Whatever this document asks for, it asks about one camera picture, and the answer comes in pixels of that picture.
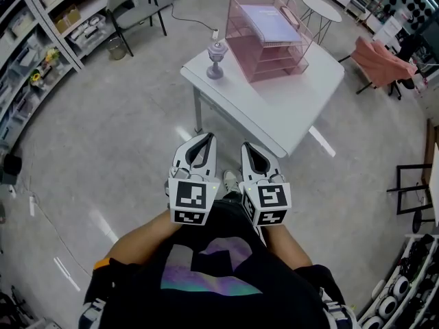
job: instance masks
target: cable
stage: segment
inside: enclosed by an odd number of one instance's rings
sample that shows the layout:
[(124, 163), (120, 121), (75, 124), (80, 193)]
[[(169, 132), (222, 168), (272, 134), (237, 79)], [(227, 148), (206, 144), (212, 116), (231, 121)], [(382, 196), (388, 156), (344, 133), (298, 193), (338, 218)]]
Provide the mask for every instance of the cable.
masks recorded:
[(212, 32), (214, 32), (214, 31), (217, 30), (217, 29), (214, 29), (214, 28), (209, 27), (206, 23), (203, 23), (203, 22), (201, 22), (201, 21), (197, 21), (197, 20), (195, 20), (195, 19), (180, 19), (180, 18), (178, 18), (178, 17), (175, 17), (175, 16), (174, 16), (174, 4), (171, 3), (171, 6), (172, 6), (171, 16), (174, 17), (175, 19), (178, 19), (179, 21), (196, 22), (196, 23), (202, 24), (203, 26), (209, 28)]
[(31, 165), (30, 165), (30, 170), (29, 170), (29, 188), (26, 187), (25, 184), (25, 180), (23, 179), (23, 177), (20, 175), (20, 179), (21, 179), (21, 184), (23, 185), (23, 188), (30, 194), (30, 196), (32, 196), (35, 199), (34, 205), (36, 207), (38, 207), (38, 209), (41, 211), (41, 213), (43, 214), (43, 216), (46, 218), (46, 220), (50, 223), (50, 225), (52, 226), (52, 228), (55, 230), (56, 235), (58, 236), (58, 238), (60, 239), (61, 243), (64, 245), (64, 247), (66, 248), (67, 252), (70, 254), (70, 256), (72, 257), (72, 259), (76, 262), (76, 264), (78, 266), (80, 266), (80, 268), (88, 275), (91, 277), (91, 274), (85, 270), (85, 268), (83, 268), (83, 266), (81, 266), (81, 264), (76, 260), (75, 256), (71, 253), (70, 249), (67, 247), (66, 243), (64, 242), (64, 240), (62, 240), (62, 237), (60, 235), (60, 233), (58, 232), (58, 230), (56, 229), (55, 225), (52, 223), (52, 221), (50, 220), (49, 216), (47, 216), (46, 212), (40, 207), (39, 203), (40, 203), (40, 198), (38, 197), (37, 194), (35, 194), (33, 191), (30, 190), (30, 184), (32, 181), (32, 167), (34, 165), (34, 156), (35, 156), (35, 143), (32, 146), (32, 158), (31, 158)]

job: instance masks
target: pink chair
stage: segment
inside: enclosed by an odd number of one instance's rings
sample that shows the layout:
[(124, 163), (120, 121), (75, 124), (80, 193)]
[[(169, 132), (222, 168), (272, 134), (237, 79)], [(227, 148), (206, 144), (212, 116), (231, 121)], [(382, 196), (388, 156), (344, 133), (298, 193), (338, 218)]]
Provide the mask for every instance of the pink chair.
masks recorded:
[(374, 88), (379, 88), (392, 84), (397, 80), (406, 80), (415, 74), (416, 66), (402, 61), (386, 49), (384, 44), (379, 41), (368, 42), (361, 36), (355, 41), (355, 50), (351, 55), (339, 60), (351, 57), (358, 63), (370, 83), (356, 92), (360, 94), (372, 84)]

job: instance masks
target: shoe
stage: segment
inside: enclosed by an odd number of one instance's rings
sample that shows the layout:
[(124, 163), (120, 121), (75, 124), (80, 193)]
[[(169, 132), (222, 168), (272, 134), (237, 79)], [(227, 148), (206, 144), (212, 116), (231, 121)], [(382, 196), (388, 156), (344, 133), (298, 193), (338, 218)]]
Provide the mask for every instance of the shoe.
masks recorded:
[(241, 192), (238, 187), (238, 179), (230, 169), (224, 172), (223, 182), (228, 194), (231, 193), (232, 191), (236, 193)]

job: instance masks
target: table leg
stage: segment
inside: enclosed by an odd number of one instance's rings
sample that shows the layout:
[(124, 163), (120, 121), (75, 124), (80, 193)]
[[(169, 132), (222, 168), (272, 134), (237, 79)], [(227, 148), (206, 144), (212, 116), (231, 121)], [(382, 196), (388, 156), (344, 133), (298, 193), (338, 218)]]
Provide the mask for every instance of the table leg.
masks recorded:
[(314, 11), (311, 10), (310, 13), (309, 13), (309, 15), (307, 16), (307, 18), (308, 18), (307, 28), (308, 28), (309, 22), (310, 22), (310, 20), (311, 20), (311, 15), (313, 14), (313, 12), (314, 12)]
[(200, 89), (193, 87), (193, 103), (195, 106), (195, 132), (197, 134), (203, 131), (202, 120), (201, 120), (201, 100), (200, 100)]
[[(313, 37), (313, 39), (316, 39), (316, 38), (317, 38), (317, 44), (318, 44), (318, 45), (322, 44), (323, 38), (324, 38), (324, 36), (327, 34), (327, 31), (328, 31), (328, 28), (329, 28), (330, 25), (331, 25), (331, 20), (328, 20), (328, 21), (324, 24), (324, 26), (322, 27), (322, 17), (320, 17), (320, 29), (319, 29), (319, 31), (317, 32), (317, 34)], [(325, 33), (323, 34), (322, 40), (320, 40), (320, 37), (321, 37), (321, 35), (322, 35), (322, 32), (323, 32), (323, 30), (324, 30), (324, 28), (325, 28), (326, 26), (327, 26), (327, 30), (326, 30)]]
[(308, 10), (302, 15), (302, 17), (300, 18), (301, 21), (303, 21), (303, 17), (305, 17), (305, 15), (310, 11), (310, 8), (308, 8)]
[(325, 33), (323, 34), (323, 37), (322, 37), (322, 40), (320, 41), (320, 44), (322, 43), (324, 36), (326, 36), (326, 34), (327, 34), (327, 32), (328, 32), (328, 29), (329, 29), (329, 27), (331, 26), (331, 23), (332, 23), (332, 21), (329, 21), (329, 23), (328, 23), (328, 27), (327, 27), (327, 30), (326, 30)]

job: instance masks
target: gray floor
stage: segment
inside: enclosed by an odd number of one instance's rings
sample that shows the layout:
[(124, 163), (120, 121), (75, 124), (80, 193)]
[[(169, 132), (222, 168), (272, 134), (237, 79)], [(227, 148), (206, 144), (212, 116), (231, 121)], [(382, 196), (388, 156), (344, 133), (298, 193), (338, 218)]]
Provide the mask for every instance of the gray floor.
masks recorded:
[[(227, 9), (228, 0), (184, 0), (175, 15), (224, 33)], [(358, 35), (367, 36), (342, 16), (323, 43), (336, 59), (353, 50)], [(211, 33), (173, 20), (170, 9), (163, 19), (168, 37), (156, 22), (128, 38), (133, 58), (109, 61), (103, 47), (93, 53), (86, 70), (61, 84), (21, 138), (19, 194), (4, 198), (0, 272), (38, 314), (63, 328), (77, 326), (93, 264), (117, 237), (166, 208), (163, 182), (171, 159), (193, 135), (191, 86), (179, 70), (206, 48)], [(395, 183), (395, 165), (423, 161), (425, 116), (410, 95), (402, 101), (382, 90), (356, 95), (364, 79), (350, 60), (344, 66), (343, 82), (314, 124), (336, 155), (308, 134), (281, 165), (292, 185), (287, 227), (315, 263), (331, 269), (359, 312), (410, 232), (412, 216), (396, 217), (395, 196), (385, 190)], [(203, 111), (204, 129), (219, 141), (219, 169), (237, 168), (244, 138), (210, 109)], [(405, 178), (408, 184), (418, 179), (418, 173)], [(35, 217), (31, 192), (41, 208)]]

